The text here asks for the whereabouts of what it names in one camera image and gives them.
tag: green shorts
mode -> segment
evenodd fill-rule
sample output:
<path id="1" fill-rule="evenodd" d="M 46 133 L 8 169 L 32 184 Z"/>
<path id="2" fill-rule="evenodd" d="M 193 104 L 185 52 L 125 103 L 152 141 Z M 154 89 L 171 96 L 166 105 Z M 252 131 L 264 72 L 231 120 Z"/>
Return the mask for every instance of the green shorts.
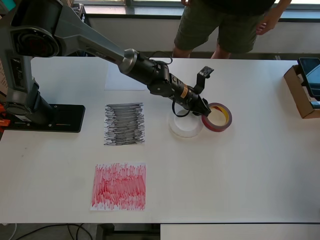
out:
<path id="1" fill-rule="evenodd" d="M 218 43 L 233 54 L 250 52 L 255 44 L 256 26 L 263 15 L 241 16 L 217 11 L 202 0 L 192 0 L 185 7 L 174 44 L 181 50 L 193 50 L 208 41 L 209 35 L 219 28 Z"/>

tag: black shirt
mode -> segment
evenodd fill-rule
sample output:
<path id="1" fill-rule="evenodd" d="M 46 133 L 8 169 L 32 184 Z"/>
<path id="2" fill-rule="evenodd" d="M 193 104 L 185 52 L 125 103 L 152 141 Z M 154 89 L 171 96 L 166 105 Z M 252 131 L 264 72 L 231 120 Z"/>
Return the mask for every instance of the black shirt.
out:
<path id="1" fill-rule="evenodd" d="M 276 0 L 202 0 L 212 8 L 227 14 L 255 16 L 268 11 Z"/>

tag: black mount plate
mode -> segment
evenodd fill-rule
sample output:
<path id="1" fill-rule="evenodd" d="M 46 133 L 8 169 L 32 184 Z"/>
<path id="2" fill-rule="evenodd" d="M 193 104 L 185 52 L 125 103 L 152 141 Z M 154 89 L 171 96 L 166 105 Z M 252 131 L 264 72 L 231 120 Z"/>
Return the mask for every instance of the black mount plate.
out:
<path id="1" fill-rule="evenodd" d="M 54 109 L 54 119 L 48 125 L 38 125 L 21 121 L 15 117 L 11 120 L 5 130 L 18 131 L 37 131 L 37 132 L 61 132 L 61 133 L 79 133 L 85 115 L 85 106 L 50 104 Z"/>

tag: roll of tape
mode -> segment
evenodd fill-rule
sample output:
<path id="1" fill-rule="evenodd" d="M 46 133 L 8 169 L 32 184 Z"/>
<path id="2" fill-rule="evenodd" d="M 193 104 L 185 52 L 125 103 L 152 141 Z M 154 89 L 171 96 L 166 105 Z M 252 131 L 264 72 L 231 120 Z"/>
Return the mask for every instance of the roll of tape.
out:
<path id="1" fill-rule="evenodd" d="M 183 115 L 186 112 L 187 111 L 183 109 L 177 114 Z M 201 117 L 191 113 L 185 117 L 177 117 L 173 112 L 170 112 L 168 115 L 168 123 L 172 132 L 182 138 L 195 137 L 201 132 L 204 126 Z"/>
<path id="2" fill-rule="evenodd" d="M 210 103 L 209 107 L 211 110 L 218 110 L 221 113 L 223 113 L 223 115 L 225 117 L 225 122 L 224 122 L 224 124 L 220 125 L 220 124 L 215 124 L 212 120 L 210 121 L 211 115 L 213 114 L 213 112 L 212 112 L 209 114 L 209 116 L 203 115 L 201 117 L 203 124 L 206 126 L 207 129 L 209 129 L 211 131 L 223 132 L 232 123 L 232 114 L 231 114 L 230 110 L 226 106 L 224 106 L 220 103 L 217 103 L 217 102 Z"/>

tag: black scribbles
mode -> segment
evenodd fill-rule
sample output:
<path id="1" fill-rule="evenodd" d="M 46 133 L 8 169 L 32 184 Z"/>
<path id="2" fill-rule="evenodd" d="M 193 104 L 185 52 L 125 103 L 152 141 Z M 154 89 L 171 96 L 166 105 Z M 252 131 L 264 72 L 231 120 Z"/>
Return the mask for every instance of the black scribbles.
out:
<path id="1" fill-rule="evenodd" d="M 145 142 L 142 102 L 108 104 L 104 111 L 104 145 L 119 146 Z"/>

